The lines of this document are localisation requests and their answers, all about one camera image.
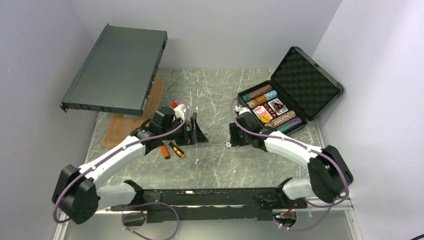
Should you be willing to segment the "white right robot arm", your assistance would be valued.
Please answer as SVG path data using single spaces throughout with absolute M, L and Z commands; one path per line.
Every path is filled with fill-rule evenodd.
M 295 200 L 317 197 L 329 208 L 344 202 L 354 178 L 340 152 L 295 140 L 281 131 L 262 126 L 246 107 L 233 107 L 230 124 L 232 146 L 251 146 L 266 153 L 282 156 L 308 171 L 303 178 L 288 178 L 276 187 L 275 200 L 289 207 Z

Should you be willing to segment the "orange black screwdriver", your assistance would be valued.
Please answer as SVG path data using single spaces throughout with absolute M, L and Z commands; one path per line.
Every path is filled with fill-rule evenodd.
M 176 144 L 174 144 L 172 141 L 169 141 L 168 145 L 172 148 L 172 150 L 175 152 L 175 154 L 178 157 L 180 157 L 180 158 L 185 157 L 185 152 L 181 148 L 179 148 Z

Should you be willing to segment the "red playing card deck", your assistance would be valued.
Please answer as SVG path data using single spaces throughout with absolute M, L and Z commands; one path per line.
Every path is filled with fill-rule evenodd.
M 272 115 L 266 110 L 266 108 L 262 105 L 257 106 L 253 109 L 253 113 L 258 117 L 258 119 L 261 121 L 261 116 L 264 114 L 270 115 L 273 119 Z

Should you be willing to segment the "dark grey rack server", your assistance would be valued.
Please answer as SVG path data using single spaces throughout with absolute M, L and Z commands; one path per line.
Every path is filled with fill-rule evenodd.
M 60 108 L 142 116 L 167 40 L 165 30 L 107 24 Z

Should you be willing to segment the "brown wooden board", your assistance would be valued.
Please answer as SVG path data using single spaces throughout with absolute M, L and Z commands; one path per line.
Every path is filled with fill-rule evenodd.
M 121 143 L 134 129 L 141 126 L 147 119 L 154 116 L 160 106 L 166 80 L 156 78 L 151 86 L 143 115 L 130 115 L 114 113 L 108 124 L 105 136 L 101 143 L 103 148 L 114 148 Z

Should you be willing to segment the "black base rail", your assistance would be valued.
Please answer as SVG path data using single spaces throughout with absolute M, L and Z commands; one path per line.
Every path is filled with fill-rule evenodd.
M 131 203 L 111 210 L 146 213 L 147 223 L 165 221 L 256 219 L 271 221 L 277 211 L 306 209 L 302 198 L 289 199 L 282 187 L 146 189 Z

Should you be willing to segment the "black poker set case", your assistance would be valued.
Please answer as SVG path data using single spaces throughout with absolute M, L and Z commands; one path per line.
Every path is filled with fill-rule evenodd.
M 237 94 L 237 102 L 251 112 L 264 106 L 273 119 L 258 122 L 290 135 L 316 119 L 342 93 L 344 87 L 328 74 L 300 47 L 292 46 L 285 54 L 269 80 Z M 278 98 L 288 112 L 278 116 L 268 102 Z

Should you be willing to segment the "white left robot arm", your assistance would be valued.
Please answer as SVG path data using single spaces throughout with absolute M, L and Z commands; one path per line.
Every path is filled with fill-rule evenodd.
M 188 114 L 188 107 L 161 106 L 153 117 L 135 128 L 117 146 L 100 157 L 79 167 L 67 165 L 58 177 L 52 196 L 53 220 L 82 224 L 98 210 L 118 205 L 131 210 L 145 203 L 145 190 L 132 180 L 104 186 L 112 176 L 127 165 L 140 160 L 168 141 L 175 153 L 183 158 L 180 146 L 208 143 L 197 123 L 198 113 Z

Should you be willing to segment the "red black triangular button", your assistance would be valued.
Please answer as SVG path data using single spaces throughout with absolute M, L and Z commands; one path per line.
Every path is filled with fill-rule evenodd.
M 279 103 L 277 101 L 274 101 L 273 103 L 275 112 L 279 115 L 284 112 L 285 106 L 282 103 Z

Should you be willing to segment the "yellow dealer button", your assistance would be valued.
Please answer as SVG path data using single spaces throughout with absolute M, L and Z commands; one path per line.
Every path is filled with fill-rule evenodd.
M 267 124 L 272 120 L 272 117 L 268 114 L 264 114 L 260 117 L 262 123 Z

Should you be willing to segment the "blue playing card deck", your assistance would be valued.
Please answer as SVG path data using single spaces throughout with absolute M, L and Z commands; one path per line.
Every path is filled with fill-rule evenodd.
M 274 98 L 267 103 L 271 109 L 278 115 L 281 116 L 288 112 L 288 108 L 278 98 Z

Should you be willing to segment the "grey metal clamp tool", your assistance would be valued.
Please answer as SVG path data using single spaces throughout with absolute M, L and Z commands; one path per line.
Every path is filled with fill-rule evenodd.
M 192 114 L 192 116 L 190 117 L 190 124 L 191 125 L 196 125 L 197 124 L 197 116 L 198 116 L 198 113 L 195 111 L 193 114 Z

